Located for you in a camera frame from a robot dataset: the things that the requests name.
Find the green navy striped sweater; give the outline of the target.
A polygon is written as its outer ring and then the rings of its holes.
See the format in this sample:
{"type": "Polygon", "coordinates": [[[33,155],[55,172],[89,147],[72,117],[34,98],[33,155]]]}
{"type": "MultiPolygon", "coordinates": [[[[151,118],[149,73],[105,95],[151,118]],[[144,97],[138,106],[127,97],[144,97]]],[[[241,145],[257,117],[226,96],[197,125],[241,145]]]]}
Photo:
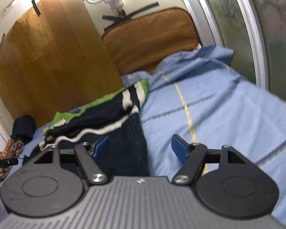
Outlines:
{"type": "Polygon", "coordinates": [[[86,104],[78,113],[56,113],[45,139],[39,146],[72,149],[87,142],[108,139],[92,157],[108,176],[149,176],[147,143],[139,112],[148,92],[149,82],[141,79],[115,93],[86,104]]]}

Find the blue bed sheet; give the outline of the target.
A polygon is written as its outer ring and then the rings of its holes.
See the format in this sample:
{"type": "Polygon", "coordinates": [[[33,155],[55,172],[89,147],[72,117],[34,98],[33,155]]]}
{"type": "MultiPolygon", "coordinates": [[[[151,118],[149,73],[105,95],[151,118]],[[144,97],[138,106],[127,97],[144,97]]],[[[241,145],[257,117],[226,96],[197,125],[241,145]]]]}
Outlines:
{"type": "Polygon", "coordinates": [[[286,228],[286,102],[230,68],[219,46],[172,54],[149,82],[140,123],[149,176],[108,177],[90,143],[43,138],[0,189],[0,228],[286,228]],[[181,164],[178,134],[193,145],[181,164]]]}

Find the black folded garment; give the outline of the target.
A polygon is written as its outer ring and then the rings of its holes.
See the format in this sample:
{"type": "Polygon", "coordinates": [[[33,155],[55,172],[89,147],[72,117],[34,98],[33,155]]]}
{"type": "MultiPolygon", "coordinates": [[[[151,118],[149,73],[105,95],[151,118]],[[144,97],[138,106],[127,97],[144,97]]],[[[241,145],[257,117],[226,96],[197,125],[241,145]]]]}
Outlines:
{"type": "Polygon", "coordinates": [[[14,120],[11,139],[21,141],[24,145],[33,139],[36,122],[30,115],[23,115],[14,120]]]}

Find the floral patterned cloth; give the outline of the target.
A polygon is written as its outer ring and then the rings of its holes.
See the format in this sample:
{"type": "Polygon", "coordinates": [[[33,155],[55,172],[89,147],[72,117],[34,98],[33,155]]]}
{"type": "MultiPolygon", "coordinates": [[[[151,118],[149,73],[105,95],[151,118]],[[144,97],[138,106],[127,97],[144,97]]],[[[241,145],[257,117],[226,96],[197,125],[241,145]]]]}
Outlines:
{"type": "Polygon", "coordinates": [[[13,165],[18,164],[17,158],[22,153],[23,147],[24,143],[20,140],[7,141],[5,149],[0,153],[0,181],[7,177],[13,165]]]}

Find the wooden headboard panel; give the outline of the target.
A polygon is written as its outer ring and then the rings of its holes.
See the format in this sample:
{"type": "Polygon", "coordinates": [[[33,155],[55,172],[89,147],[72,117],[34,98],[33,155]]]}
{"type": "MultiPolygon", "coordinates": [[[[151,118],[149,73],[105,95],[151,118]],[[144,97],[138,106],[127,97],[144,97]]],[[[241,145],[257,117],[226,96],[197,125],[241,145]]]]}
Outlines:
{"type": "Polygon", "coordinates": [[[83,0],[40,0],[0,47],[0,98],[38,126],[122,87],[83,0]]]}

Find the brown cushion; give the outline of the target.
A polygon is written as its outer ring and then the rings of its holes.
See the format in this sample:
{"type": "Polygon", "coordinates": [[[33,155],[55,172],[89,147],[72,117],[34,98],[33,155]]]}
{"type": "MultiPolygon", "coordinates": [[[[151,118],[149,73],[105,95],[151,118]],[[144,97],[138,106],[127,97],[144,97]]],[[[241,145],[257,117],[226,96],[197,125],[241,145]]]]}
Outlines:
{"type": "Polygon", "coordinates": [[[167,56],[192,51],[201,43],[191,15],[173,7],[130,19],[102,36],[119,74],[153,73],[167,56]]]}

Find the aluminium window frame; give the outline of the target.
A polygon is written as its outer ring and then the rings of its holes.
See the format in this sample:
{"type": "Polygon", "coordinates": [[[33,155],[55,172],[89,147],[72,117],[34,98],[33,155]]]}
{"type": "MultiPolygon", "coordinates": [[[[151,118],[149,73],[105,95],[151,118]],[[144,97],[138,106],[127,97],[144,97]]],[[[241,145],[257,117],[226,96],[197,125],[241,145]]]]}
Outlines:
{"type": "Polygon", "coordinates": [[[232,67],[286,101],[286,0],[183,0],[204,46],[234,50],[232,67]]]}

